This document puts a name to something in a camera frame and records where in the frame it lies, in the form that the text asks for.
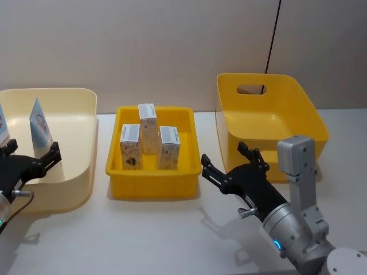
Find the robotic arm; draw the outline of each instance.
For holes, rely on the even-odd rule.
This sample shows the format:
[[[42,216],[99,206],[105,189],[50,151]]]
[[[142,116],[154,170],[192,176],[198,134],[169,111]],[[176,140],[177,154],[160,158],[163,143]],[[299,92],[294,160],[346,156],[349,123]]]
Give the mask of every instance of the robotic arm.
[[[367,257],[349,248],[335,248],[327,239],[329,225],[316,203],[315,148],[313,139],[293,136],[278,143],[278,163],[290,184],[291,202],[266,179],[269,165],[256,148],[240,142],[243,164],[224,174],[204,154],[202,176],[223,194],[240,196],[248,209],[240,218],[255,215],[280,250],[302,275],[365,274]]]
[[[31,179],[43,178],[47,171],[61,160],[57,142],[54,142],[49,152],[40,159],[12,155],[17,148],[15,139],[0,148],[0,233],[7,223],[33,200],[33,192],[21,191],[25,183]],[[9,218],[10,205],[16,197],[30,197],[30,200]]]

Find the cream plastic tray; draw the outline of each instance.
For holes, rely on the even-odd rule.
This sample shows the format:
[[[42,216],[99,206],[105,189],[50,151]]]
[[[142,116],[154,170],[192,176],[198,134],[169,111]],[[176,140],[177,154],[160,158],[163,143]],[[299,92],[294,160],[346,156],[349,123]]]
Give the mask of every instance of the cream plastic tray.
[[[23,190],[33,190],[34,201],[22,213],[60,213],[85,203],[93,188],[97,142],[97,96],[81,88],[11,89],[0,92],[10,137],[18,142],[17,155],[34,156],[29,115],[40,99],[47,123],[58,142],[65,181],[28,182]],[[27,198],[17,198],[12,211]]]

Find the gray metal bracket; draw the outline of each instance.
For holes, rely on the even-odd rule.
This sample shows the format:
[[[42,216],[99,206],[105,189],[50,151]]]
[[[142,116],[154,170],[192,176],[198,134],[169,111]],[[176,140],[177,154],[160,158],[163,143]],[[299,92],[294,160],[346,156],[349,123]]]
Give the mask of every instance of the gray metal bracket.
[[[315,142],[306,136],[293,136],[278,143],[279,169],[290,185],[291,207],[297,220],[313,241],[325,238],[329,224],[316,202]]]

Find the yellow plastic crate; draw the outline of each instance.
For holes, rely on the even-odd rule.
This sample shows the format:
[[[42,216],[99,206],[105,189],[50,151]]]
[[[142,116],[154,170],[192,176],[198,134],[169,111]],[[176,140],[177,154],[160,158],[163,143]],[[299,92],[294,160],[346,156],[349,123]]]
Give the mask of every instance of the yellow plastic crate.
[[[181,142],[177,170],[157,170],[156,155],[143,154],[142,170],[124,170],[120,136],[125,123],[139,124],[138,107],[120,107],[106,164],[116,199],[185,199],[197,193],[201,173],[194,113],[191,108],[156,107],[158,126],[177,127]]]
[[[329,133],[317,110],[298,82],[280,74],[223,73],[217,78],[216,123],[225,170],[246,163],[237,151],[239,141],[259,148],[270,165],[267,178],[286,182],[279,171],[276,145],[292,135],[315,140],[316,158],[321,154]],[[262,95],[237,92],[241,85],[265,85]]]

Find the black wire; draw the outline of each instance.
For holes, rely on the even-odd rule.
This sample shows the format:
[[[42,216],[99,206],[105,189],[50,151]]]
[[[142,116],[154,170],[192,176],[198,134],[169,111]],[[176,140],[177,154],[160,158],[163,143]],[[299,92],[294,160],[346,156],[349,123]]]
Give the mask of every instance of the black wire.
[[[15,212],[7,221],[6,221],[6,223],[9,223],[16,215],[18,215],[24,208],[26,208],[27,206],[29,206],[30,205],[30,203],[33,201],[33,199],[34,199],[34,192],[33,191],[31,191],[31,196],[30,196],[30,199],[29,199],[29,201],[25,204],[25,205],[23,205],[21,208],[19,208],[18,210],[17,210],[17,212]]]
[[[269,54],[268,54],[268,61],[266,62],[266,68],[265,68],[265,73],[268,73],[268,68],[269,68],[269,63],[270,63],[270,56],[271,56],[271,50],[273,48],[273,43],[274,43],[274,37],[275,37],[275,31],[276,31],[276,26],[278,24],[278,18],[279,18],[279,11],[280,11],[280,6],[282,4],[282,0],[279,0],[279,4],[278,4],[278,10],[276,12],[276,18],[275,18],[275,23],[274,23],[274,30],[273,30],[273,36],[271,37],[271,43],[270,43],[270,48],[269,48]],[[261,89],[261,94],[264,93],[264,86]]]

